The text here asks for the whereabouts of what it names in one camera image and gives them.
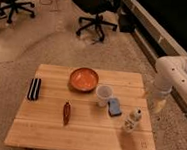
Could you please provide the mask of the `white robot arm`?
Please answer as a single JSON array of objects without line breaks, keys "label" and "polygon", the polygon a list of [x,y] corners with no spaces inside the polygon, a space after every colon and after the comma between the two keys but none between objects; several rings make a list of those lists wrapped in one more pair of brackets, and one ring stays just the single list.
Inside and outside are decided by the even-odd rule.
[{"label": "white robot arm", "polygon": [[154,113],[163,110],[172,88],[175,88],[187,101],[187,57],[181,55],[159,57],[155,69],[157,73],[147,92],[152,97]]}]

